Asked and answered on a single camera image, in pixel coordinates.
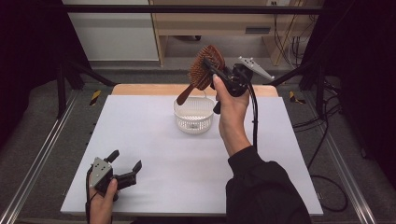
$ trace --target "wooden brush head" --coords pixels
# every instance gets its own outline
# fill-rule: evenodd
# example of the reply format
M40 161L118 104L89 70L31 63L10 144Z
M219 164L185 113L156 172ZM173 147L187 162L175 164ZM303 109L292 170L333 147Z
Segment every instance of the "wooden brush head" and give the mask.
M225 66L224 58L215 46L209 45L202 48L198 52L189 72L191 85L200 91L206 89L206 87L208 87L212 82L210 71L204 65L204 58L207 58L210 62L212 62L213 65L220 71L222 71Z

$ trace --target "white basket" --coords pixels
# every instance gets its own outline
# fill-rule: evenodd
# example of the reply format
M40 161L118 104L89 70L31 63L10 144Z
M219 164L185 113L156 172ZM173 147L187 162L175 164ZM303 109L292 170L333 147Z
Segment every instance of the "white basket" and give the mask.
M174 101L177 127L185 133L204 133L212 125L215 103L206 97L188 97L183 105Z

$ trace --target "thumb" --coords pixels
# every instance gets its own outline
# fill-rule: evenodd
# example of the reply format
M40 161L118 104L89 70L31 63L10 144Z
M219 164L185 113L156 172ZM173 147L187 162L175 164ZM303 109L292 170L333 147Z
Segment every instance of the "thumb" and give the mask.
M113 178L110 184L108 184L107 192L105 195L105 203L110 203L110 204L113 203L114 195L117 193L117 186L118 186L117 179Z
M230 99L231 95L228 93L224 82L216 74L213 75L213 83L215 85L216 92L218 93L219 100L223 103Z

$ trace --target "hand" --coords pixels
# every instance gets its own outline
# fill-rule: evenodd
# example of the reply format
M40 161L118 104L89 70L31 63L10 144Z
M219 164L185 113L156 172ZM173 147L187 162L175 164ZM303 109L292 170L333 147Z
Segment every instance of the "hand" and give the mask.
M246 91L242 96L232 97L221 78L216 75L213 76L213 83L218 93L216 98L221 101L219 132L231 157L241 149L251 146L244 125L249 94Z
M95 188L90 188L91 200L91 224L111 223L111 213L113 211L113 197L117 193L117 179L111 180L108 185L105 197Z

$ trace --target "table top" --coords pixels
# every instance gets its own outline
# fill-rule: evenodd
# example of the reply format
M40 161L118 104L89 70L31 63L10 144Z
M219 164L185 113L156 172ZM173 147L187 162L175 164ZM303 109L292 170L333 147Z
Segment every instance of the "table top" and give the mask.
M114 174L131 171L142 161L137 184L120 193L113 211L125 216L224 216L225 185L233 177L219 136L219 116L201 134L178 129L173 111L177 95L187 85L121 84L107 97L102 114L81 160L61 212L84 215L85 175L95 157L118 149ZM276 96L273 87L255 87ZM214 100L214 91L207 97ZM311 215L322 215L304 159L298 147L283 99L258 96L258 152L266 161L285 168ZM252 140L252 109L247 109L246 130Z

